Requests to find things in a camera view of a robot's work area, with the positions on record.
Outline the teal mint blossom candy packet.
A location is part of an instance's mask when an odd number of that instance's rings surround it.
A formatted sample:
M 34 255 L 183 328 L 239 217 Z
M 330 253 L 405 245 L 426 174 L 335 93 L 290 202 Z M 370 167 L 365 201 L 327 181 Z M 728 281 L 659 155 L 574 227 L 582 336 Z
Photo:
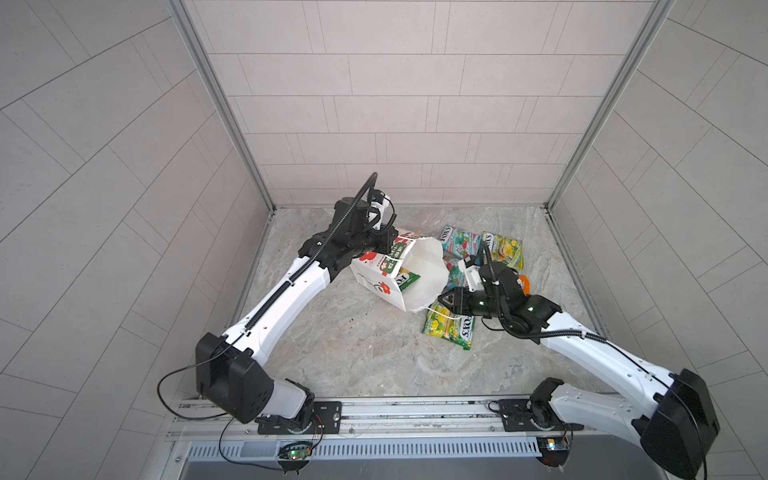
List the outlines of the teal mint blossom candy packet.
M 443 256 L 455 259 L 477 256 L 482 249 L 481 240 L 480 234 L 462 230 L 452 225 L 446 225 L 439 236 Z

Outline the white floral paper bag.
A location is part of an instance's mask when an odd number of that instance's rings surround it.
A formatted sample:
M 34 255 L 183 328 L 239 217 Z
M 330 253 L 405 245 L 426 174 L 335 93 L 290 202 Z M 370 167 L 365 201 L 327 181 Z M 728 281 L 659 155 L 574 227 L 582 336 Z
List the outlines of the white floral paper bag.
M 401 231 L 389 254 L 370 252 L 351 263 L 356 281 L 405 312 L 428 309 L 448 283 L 439 240 Z

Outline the yellow-green spring tea candy packet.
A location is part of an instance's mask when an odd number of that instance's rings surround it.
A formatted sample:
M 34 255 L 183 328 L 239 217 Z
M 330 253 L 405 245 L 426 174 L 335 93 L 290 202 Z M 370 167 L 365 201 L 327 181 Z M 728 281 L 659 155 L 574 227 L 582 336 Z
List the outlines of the yellow-green spring tea candy packet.
M 521 240 L 492 232 L 484 232 L 482 240 L 488 245 L 494 262 L 501 262 L 517 271 L 524 268 L 523 242 Z

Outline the green Fox's candy packet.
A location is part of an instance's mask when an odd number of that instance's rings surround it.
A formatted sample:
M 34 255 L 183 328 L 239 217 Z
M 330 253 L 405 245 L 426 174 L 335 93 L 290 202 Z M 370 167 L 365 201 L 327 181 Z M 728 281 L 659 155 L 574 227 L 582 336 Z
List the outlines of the green Fox's candy packet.
M 406 289 L 415 284 L 421 276 L 415 272 L 412 272 L 406 268 L 401 268 L 397 275 L 394 277 L 396 286 L 400 292 L 404 292 Z
M 435 301 L 426 310 L 423 333 L 442 338 L 464 350 L 470 350 L 473 343 L 475 319 L 453 313 L 439 301 Z

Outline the orange Fox's fruits candy packet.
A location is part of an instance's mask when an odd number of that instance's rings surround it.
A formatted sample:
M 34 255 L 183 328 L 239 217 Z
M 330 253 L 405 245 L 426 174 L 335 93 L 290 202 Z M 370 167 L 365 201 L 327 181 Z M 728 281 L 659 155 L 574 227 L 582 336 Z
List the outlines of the orange Fox's fruits candy packet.
M 529 281 L 529 279 L 525 275 L 519 276 L 518 277 L 518 283 L 521 285 L 523 293 L 525 295 L 529 295 L 530 294 L 530 281 Z

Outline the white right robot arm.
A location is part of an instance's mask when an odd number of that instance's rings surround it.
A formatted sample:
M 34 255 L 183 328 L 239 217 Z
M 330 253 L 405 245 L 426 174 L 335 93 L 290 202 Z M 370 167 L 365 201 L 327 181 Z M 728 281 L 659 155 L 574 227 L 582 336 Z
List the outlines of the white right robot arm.
M 462 319 L 497 319 L 502 331 L 569 358 L 615 391 L 598 394 L 549 377 L 529 398 L 537 428 L 581 424 L 638 446 L 677 478 L 708 475 L 707 455 L 721 427 L 697 373 L 674 373 L 623 349 L 555 302 L 527 293 L 518 272 L 501 262 L 471 268 L 468 286 L 438 301 Z

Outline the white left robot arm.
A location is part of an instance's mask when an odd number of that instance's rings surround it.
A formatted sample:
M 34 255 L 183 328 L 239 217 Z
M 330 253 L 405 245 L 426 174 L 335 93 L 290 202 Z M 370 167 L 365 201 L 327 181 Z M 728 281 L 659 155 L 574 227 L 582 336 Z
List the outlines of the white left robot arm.
M 269 294 L 223 334 L 205 334 L 195 348 L 198 393 L 239 422 L 275 419 L 291 430 L 308 427 L 314 395 L 290 380 L 276 380 L 264 366 L 302 310 L 353 260 L 391 252 L 398 232 L 395 209 L 378 189 L 344 197 L 329 227 L 304 242 Z

